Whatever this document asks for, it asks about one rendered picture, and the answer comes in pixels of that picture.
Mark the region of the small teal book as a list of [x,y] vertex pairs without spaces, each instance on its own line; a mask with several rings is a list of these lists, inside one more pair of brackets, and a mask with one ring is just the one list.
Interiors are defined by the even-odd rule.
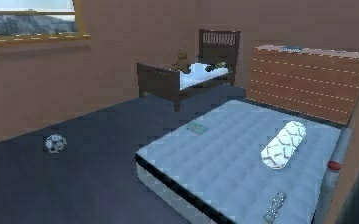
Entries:
[[201,135],[203,133],[205,133],[208,128],[198,122],[189,122],[186,125],[186,129],[190,132],[193,132],[195,134]]

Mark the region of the dark brown wooden bed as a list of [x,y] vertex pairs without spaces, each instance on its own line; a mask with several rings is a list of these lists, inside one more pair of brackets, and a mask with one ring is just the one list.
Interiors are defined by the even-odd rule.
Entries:
[[[146,93],[172,101],[174,111],[180,103],[223,84],[233,86],[237,69],[240,31],[199,30],[198,62],[190,66],[190,74],[136,64],[139,96]],[[205,71],[207,65],[226,62],[225,68]]]

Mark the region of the brown teddy bear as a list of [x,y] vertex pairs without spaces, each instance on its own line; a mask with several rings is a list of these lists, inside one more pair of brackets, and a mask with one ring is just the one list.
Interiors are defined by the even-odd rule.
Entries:
[[188,61],[188,56],[185,51],[179,50],[177,55],[177,62],[174,63],[171,67],[174,71],[182,71],[184,74],[189,73],[190,63]]

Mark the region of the small dark green toy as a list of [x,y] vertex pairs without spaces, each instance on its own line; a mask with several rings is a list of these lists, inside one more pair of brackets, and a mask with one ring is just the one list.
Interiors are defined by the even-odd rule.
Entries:
[[205,67],[205,71],[211,72],[211,71],[213,71],[215,69],[225,68],[225,67],[226,67],[226,62],[218,62],[216,64],[207,65]]

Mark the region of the large bed with blue mattress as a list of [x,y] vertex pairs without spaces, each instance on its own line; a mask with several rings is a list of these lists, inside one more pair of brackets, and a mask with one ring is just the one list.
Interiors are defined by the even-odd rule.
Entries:
[[[230,100],[138,150],[139,180],[191,224],[267,224],[274,196],[287,197],[273,224],[324,224],[351,138],[359,99],[359,52],[262,45],[251,52],[250,83]],[[307,134],[283,169],[260,153],[290,121]]]

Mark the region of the white patterned bolster pillow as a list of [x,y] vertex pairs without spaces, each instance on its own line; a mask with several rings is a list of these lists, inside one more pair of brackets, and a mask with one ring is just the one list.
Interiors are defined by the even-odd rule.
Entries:
[[307,134],[307,128],[298,121],[290,121],[264,147],[262,162],[274,170],[283,169]]

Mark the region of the black and white football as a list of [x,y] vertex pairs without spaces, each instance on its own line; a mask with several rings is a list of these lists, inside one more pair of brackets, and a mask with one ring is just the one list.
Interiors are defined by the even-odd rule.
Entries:
[[67,139],[59,134],[52,134],[45,140],[45,147],[49,153],[60,153],[67,146]]

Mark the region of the small blue flat object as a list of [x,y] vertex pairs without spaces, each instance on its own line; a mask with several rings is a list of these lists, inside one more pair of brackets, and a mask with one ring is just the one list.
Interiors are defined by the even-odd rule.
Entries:
[[303,50],[303,48],[295,47],[295,46],[283,46],[280,49],[281,49],[281,51],[291,52],[291,53],[301,53]]

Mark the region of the silver patterned flat object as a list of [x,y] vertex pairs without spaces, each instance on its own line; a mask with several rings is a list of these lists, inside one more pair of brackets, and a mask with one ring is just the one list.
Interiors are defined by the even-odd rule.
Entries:
[[267,208],[263,215],[267,224],[273,224],[278,215],[278,210],[283,206],[287,195],[285,192],[278,192],[271,201],[271,205]]

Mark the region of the window with yellow frame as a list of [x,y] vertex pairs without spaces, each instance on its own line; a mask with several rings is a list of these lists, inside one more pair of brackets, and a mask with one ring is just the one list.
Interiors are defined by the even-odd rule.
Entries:
[[79,0],[0,0],[0,45],[89,38]]

